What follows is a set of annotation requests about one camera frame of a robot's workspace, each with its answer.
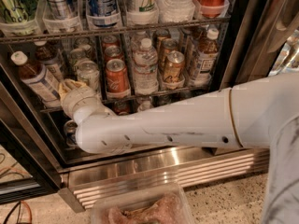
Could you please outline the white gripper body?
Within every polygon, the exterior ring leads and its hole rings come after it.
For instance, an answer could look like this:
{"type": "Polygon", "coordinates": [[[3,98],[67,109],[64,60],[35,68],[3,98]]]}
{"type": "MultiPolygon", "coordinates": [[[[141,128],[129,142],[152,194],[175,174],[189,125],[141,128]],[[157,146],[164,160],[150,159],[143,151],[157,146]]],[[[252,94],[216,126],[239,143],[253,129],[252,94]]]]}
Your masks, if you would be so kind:
{"type": "Polygon", "coordinates": [[[114,115],[114,112],[102,104],[99,95],[90,87],[80,87],[69,91],[61,98],[62,109],[76,124],[93,114],[101,117],[114,115]]]}

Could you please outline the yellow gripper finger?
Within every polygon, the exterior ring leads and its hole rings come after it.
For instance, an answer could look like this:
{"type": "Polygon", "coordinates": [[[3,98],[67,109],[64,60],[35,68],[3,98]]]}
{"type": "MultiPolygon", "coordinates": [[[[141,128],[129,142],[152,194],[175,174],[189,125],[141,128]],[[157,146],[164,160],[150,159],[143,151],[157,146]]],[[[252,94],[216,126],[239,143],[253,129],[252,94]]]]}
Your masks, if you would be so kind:
{"type": "Polygon", "coordinates": [[[60,100],[63,101],[65,96],[68,94],[68,88],[65,86],[63,82],[59,83],[58,93],[60,95],[60,100]]]}
{"type": "Polygon", "coordinates": [[[85,82],[81,82],[81,81],[76,81],[73,79],[65,79],[64,80],[64,86],[70,90],[73,89],[78,89],[81,87],[86,87],[86,83],[85,82]]]}

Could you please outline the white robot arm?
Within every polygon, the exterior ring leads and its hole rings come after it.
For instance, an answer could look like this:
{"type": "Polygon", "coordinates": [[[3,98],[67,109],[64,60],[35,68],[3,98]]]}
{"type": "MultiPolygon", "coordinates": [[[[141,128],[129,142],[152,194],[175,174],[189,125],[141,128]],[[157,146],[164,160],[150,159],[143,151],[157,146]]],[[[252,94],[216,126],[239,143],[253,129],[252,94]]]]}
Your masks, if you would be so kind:
{"type": "Polygon", "coordinates": [[[261,224],[299,223],[299,73],[256,79],[170,105],[118,116],[93,89],[59,87],[65,114],[88,153],[138,145],[266,148],[270,152],[261,224]]]}

